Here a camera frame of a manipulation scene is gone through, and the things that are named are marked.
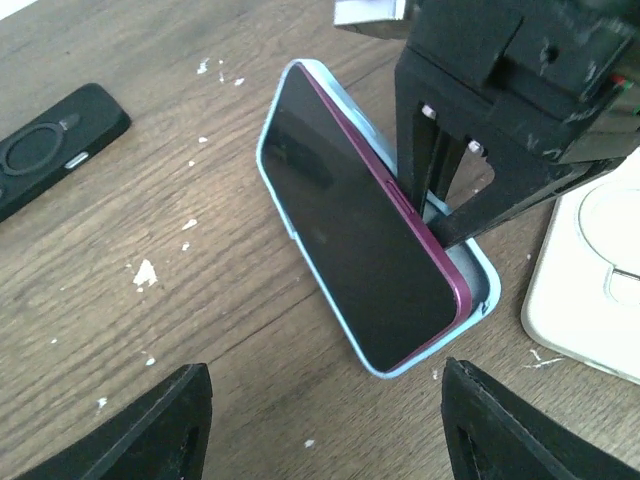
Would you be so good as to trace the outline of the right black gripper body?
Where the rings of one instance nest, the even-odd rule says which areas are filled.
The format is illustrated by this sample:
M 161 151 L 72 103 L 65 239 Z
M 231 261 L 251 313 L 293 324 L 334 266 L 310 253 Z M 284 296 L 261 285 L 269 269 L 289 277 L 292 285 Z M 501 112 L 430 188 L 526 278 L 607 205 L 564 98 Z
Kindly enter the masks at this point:
M 639 145 L 635 1 L 422 1 L 397 74 L 424 83 L 443 130 L 486 150 L 595 132 Z

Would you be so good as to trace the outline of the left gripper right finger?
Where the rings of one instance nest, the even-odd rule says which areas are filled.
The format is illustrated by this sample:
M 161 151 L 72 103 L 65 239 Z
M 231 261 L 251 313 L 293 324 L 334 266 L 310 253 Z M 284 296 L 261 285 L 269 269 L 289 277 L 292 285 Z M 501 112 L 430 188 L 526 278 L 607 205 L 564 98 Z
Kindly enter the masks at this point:
M 473 363 L 446 359 L 441 417 L 456 480 L 638 480 Z

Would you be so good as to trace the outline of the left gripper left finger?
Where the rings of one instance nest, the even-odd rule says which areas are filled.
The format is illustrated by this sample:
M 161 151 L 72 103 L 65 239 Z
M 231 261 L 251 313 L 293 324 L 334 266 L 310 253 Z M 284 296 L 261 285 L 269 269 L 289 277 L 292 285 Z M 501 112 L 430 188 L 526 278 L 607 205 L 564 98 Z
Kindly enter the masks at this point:
M 183 365 L 20 478 L 199 480 L 212 423 L 212 396 L 207 365 Z

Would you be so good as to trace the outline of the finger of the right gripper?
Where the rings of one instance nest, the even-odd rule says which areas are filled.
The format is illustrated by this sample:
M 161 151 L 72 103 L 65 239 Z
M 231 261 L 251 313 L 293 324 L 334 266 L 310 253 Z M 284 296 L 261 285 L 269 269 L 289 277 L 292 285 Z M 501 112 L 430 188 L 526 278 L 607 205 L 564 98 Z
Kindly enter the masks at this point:
M 429 221 L 443 247 L 455 246 L 608 174 L 630 155 L 628 133 L 588 133 L 565 149 L 538 151 L 539 142 L 530 135 L 523 144 L 501 140 L 487 147 L 492 182 L 452 213 Z
M 465 153 L 465 144 L 438 124 L 438 110 L 425 93 L 422 81 L 395 76 L 397 180 L 420 214 L 429 193 L 446 198 Z

